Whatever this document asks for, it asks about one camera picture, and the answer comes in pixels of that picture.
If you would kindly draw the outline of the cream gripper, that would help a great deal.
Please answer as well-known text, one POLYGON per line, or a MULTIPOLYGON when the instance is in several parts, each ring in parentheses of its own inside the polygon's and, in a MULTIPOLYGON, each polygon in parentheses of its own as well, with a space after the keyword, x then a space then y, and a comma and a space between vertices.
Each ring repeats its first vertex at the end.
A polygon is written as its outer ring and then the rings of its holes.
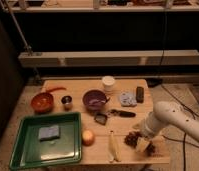
POLYGON ((139 138, 137 140, 136 151, 144 152, 150 144, 149 140, 156 137, 159 133, 159 130, 150 128, 146 124, 140 125, 139 128, 140 128, 140 134, 142 135, 143 138, 139 138))

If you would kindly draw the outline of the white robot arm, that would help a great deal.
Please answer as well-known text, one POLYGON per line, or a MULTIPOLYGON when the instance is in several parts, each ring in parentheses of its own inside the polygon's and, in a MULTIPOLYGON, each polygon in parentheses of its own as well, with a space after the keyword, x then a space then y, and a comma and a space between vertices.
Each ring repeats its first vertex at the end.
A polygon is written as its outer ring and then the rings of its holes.
POLYGON ((199 121, 185 115, 181 105, 173 101, 156 102, 136 127, 143 137, 153 139, 168 125, 177 127, 199 143, 199 121))

